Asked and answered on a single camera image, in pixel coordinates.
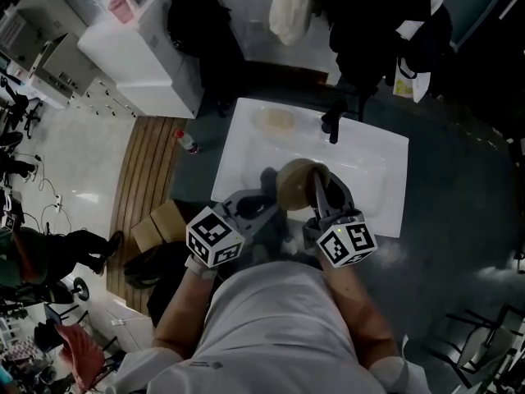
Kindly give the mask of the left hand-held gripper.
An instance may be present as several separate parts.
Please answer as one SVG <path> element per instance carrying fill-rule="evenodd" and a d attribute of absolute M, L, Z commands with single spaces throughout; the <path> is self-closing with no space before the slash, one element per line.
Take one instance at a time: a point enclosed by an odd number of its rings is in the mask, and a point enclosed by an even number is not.
<path fill-rule="evenodd" d="M 261 190 L 239 190 L 223 203 L 205 207 L 186 226 L 186 245 L 209 268 L 237 259 L 249 236 L 262 230 L 280 211 L 277 204 L 264 204 Z M 243 231 L 232 213 L 248 213 Z"/>

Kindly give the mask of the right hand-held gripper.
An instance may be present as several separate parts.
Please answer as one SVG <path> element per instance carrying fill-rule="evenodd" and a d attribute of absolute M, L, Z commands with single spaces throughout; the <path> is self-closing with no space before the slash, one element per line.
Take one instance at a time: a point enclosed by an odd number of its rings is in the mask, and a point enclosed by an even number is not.
<path fill-rule="evenodd" d="M 374 234 L 368 229 L 363 214 L 354 209 L 354 199 L 347 185 L 335 174 L 326 194 L 317 170 L 313 173 L 318 217 L 303 226 L 304 245 L 316 248 L 334 268 L 358 263 L 377 250 Z M 336 213 L 327 216 L 326 206 Z"/>

